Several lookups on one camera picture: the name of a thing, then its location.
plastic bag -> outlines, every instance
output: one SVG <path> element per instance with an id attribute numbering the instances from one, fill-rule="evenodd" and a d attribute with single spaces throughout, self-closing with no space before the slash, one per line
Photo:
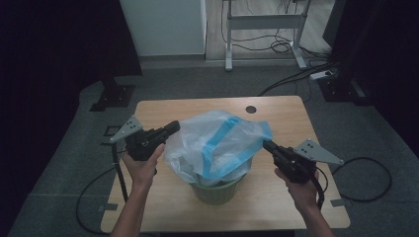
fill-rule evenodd
<path id="1" fill-rule="evenodd" d="M 169 137 L 164 160 L 185 182 L 213 186 L 245 175 L 251 158 L 272 139 L 266 121 L 247 121 L 225 111 L 181 120 Z"/>

person's left hand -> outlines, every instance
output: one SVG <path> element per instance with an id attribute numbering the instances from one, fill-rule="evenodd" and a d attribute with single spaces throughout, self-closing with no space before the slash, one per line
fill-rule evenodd
<path id="1" fill-rule="evenodd" d="M 123 155 L 124 163 L 132 178 L 132 189 L 149 189 L 153 183 L 157 159 L 164 151 L 164 144 L 160 144 L 154 150 L 147 161 L 134 161 L 127 152 Z"/>

white wall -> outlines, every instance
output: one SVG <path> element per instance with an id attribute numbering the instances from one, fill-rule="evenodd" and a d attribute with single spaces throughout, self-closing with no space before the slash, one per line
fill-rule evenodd
<path id="1" fill-rule="evenodd" d="M 139 56 L 204 54 L 205 0 L 121 0 Z"/>

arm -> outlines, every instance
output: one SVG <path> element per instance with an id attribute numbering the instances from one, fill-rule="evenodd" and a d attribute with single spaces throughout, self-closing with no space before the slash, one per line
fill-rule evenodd
<path id="1" fill-rule="evenodd" d="M 124 153 L 123 160 L 132 178 L 131 193 L 118 218 L 111 236 L 138 236 L 144 214 L 148 191 L 153 183 L 157 159 L 163 153 L 164 145 L 159 145 L 147 161 L 134 161 Z"/>
<path id="2" fill-rule="evenodd" d="M 311 236 L 333 237 L 332 229 L 327 224 L 320 209 L 317 207 L 317 190 L 311 181 L 305 184 L 294 184 L 277 168 L 275 174 L 286 182 L 289 192 L 293 197 L 296 209 L 304 219 L 307 230 Z"/>

wooden table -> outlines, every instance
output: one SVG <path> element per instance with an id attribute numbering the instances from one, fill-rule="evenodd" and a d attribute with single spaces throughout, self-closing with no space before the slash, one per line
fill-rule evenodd
<path id="1" fill-rule="evenodd" d="M 246 108 L 253 106 L 255 114 Z M 197 100 L 144 101 L 137 105 L 135 116 L 144 129 L 158 128 L 172 120 L 188 119 L 210 110 L 225 110 L 247 120 L 266 120 L 274 141 L 283 146 L 297 146 L 307 138 L 317 141 L 305 107 L 297 96 L 223 98 Z M 130 192 L 131 180 L 121 162 Z M 326 164 L 317 165 L 329 180 L 322 213 L 332 228 L 346 228 L 350 219 L 344 206 L 333 207 L 330 200 L 340 199 L 336 184 Z M 274 173 L 269 152 L 262 149 L 253 158 L 251 170 L 240 182 L 234 198 L 223 205 L 199 201 L 191 187 L 183 182 L 163 161 L 157 165 L 142 222 L 142 232 L 209 232 L 243 230 L 303 229 L 305 224 L 296 211 L 284 181 Z M 320 176 L 324 187 L 324 178 Z M 101 228 L 111 232 L 124 207 L 118 177 L 109 197 L 117 210 L 106 210 Z"/>

